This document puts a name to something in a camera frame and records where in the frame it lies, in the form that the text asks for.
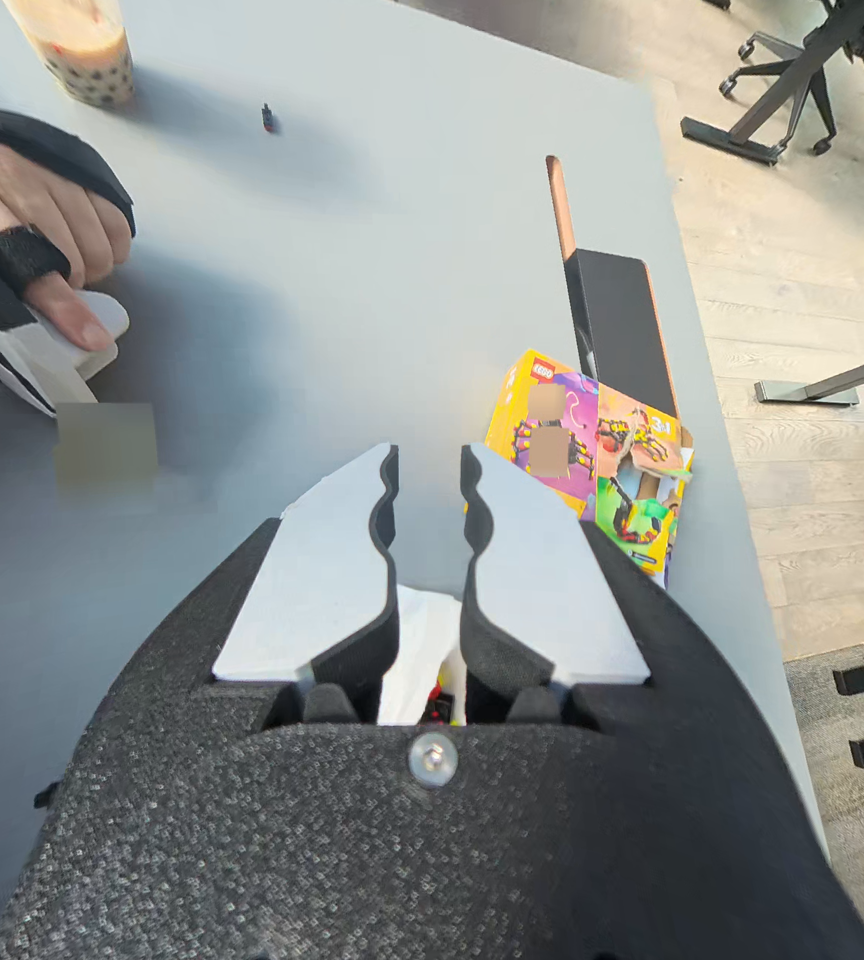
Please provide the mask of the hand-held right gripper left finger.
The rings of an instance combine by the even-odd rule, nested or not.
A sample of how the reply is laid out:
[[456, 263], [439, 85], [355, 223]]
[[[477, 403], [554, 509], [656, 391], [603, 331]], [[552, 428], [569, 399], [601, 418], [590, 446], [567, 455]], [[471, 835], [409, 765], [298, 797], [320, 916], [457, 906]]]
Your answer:
[[212, 666], [217, 681], [379, 685], [399, 649], [399, 449], [381, 442], [282, 512]]

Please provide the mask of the colourful cardboard lego box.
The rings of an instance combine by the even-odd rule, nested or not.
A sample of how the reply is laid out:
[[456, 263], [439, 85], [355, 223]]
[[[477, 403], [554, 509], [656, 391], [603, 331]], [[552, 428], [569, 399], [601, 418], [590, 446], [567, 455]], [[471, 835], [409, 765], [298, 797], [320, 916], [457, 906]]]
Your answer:
[[530, 349], [504, 378], [485, 445], [669, 586], [695, 463], [679, 419]]

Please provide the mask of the dark metal desk leg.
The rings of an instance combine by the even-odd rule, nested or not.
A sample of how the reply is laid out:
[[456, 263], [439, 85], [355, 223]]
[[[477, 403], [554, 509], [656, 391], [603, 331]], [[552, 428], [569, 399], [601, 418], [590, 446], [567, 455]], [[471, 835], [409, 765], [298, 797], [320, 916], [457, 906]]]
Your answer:
[[761, 380], [753, 390], [763, 404], [854, 407], [860, 402], [858, 388], [863, 386], [864, 364], [813, 383]]

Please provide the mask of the clear plastic cup with straw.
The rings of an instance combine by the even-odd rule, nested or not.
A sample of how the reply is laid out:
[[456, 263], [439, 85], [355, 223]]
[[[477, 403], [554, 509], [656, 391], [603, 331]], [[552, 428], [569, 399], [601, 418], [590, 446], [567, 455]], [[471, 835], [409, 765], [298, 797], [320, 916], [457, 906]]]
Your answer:
[[131, 104], [133, 63], [118, 1], [6, 1], [62, 90], [103, 110]]

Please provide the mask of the wood edged desk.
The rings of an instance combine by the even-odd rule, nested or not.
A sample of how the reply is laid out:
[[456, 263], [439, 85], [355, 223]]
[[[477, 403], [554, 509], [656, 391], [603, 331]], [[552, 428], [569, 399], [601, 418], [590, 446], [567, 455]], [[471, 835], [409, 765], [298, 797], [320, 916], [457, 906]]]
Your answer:
[[[739, 79], [771, 78], [774, 83], [731, 128], [719, 128], [692, 117], [684, 117], [680, 130], [684, 139], [720, 153], [759, 165], [774, 167], [790, 145], [805, 105], [812, 99], [821, 116], [825, 136], [811, 151], [816, 157], [826, 154], [837, 136], [825, 66], [839, 51], [850, 62], [864, 66], [864, 1], [822, 2], [826, 18], [799, 44], [785, 42], [762, 32], [754, 32], [738, 50], [743, 65], [720, 84], [719, 91], [730, 98]], [[774, 114], [790, 103], [789, 121], [783, 138], [774, 145], [754, 140], [753, 136]]]

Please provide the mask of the person's left hand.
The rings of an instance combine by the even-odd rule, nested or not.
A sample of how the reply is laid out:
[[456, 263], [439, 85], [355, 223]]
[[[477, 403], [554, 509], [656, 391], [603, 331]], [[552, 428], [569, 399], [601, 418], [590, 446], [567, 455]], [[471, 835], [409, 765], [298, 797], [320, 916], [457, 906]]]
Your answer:
[[36, 230], [69, 262], [69, 277], [32, 280], [22, 300], [69, 342], [97, 353], [112, 343], [78, 290], [106, 279], [126, 262], [132, 242], [125, 215], [107, 199], [0, 145], [0, 233]]

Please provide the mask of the torn printed white paper bag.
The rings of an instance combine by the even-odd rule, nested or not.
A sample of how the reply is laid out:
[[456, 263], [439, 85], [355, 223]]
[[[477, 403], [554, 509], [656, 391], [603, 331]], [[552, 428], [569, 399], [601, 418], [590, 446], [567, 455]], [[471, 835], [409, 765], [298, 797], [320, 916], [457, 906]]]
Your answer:
[[440, 676], [463, 686], [466, 724], [467, 671], [460, 648], [461, 603], [444, 593], [397, 588], [399, 650], [383, 678], [377, 723], [416, 726]]

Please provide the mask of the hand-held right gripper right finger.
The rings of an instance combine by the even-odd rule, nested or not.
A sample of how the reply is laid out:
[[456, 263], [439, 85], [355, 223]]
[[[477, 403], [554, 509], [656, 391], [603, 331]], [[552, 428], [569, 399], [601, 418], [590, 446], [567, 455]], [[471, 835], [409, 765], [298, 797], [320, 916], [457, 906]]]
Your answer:
[[483, 444], [461, 454], [472, 550], [460, 641], [489, 691], [640, 687], [647, 665], [576, 513]]

